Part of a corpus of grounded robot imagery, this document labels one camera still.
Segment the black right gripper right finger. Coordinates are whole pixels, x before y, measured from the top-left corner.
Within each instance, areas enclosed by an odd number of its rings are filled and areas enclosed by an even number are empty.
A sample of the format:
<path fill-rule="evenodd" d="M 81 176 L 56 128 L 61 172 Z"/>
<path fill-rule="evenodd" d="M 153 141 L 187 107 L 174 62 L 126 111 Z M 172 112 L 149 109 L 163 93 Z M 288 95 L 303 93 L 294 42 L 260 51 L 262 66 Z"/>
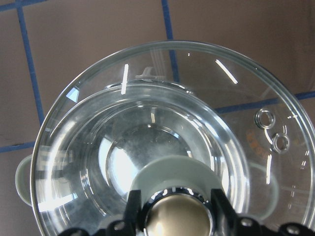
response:
<path fill-rule="evenodd" d="M 222 189 L 211 190 L 211 205 L 216 233 L 234 233 L 237 213 Z"/>

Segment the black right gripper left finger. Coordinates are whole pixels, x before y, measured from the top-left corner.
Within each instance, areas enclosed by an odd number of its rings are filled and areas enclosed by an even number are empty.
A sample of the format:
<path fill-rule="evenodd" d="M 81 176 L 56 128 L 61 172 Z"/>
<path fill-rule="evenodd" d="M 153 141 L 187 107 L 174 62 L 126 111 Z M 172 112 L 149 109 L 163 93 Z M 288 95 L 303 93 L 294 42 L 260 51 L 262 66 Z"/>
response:
<path fill-rule="evenodd" d="M 141 190 L 131 190 L 124 212 L 124 232 L 135 233 L 142 230 Z"/>

